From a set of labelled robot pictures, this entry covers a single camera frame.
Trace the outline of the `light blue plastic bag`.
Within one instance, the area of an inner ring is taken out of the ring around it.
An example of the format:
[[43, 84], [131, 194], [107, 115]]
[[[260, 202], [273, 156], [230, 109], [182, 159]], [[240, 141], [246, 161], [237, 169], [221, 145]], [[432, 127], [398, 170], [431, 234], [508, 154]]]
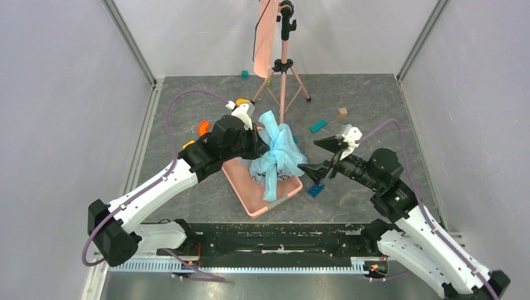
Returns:
[[307, 163], [307, 157], [294, 142], [291, 128], [287, 124], [277, 123], [272, 111], [263, 113], [259, 122], [263, 125], [258, 132], [259, 137], [269, 150], [252, 161], [249, 174], [264, 187], [262, 199], [273, 202], [277, 200], [278, 182], [302, 176], [304, 172], [298, 165]]

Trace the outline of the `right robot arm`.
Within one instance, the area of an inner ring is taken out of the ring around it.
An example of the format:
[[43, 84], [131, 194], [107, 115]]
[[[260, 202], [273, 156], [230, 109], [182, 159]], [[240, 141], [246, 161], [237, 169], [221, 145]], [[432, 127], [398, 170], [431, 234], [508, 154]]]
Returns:
[[327, 137], [314, 144], [333, 157], [299, 168], [316, 184], [342, 174], [371, 189], [374, 208], [387, 218], [361, 231], [365, 253], [393, 258], [442, 299], [501, 299], [511, 280], [503, 271], [492, 271], [474, 259], [436, 222], [400, 178], [404, 168], [394, 151], [379, 148], [364, 160], [350, 153], [352, 146], [345, 137]]

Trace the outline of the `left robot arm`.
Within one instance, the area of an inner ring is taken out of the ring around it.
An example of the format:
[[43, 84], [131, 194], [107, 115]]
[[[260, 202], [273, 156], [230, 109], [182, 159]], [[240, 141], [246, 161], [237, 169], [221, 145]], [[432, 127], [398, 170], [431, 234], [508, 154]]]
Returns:
[[87, 209], [89, 238], [100, 262], [119, 266], [145, 245], [150, 234], [141, 224], [177, 194], [197, 185], [235, 158], [257, 159], [269, 149], [253, 122], [225, 115], [210, 132], [181, 149], [162, 171], [128, 194], [106, 204], [97, 199]]

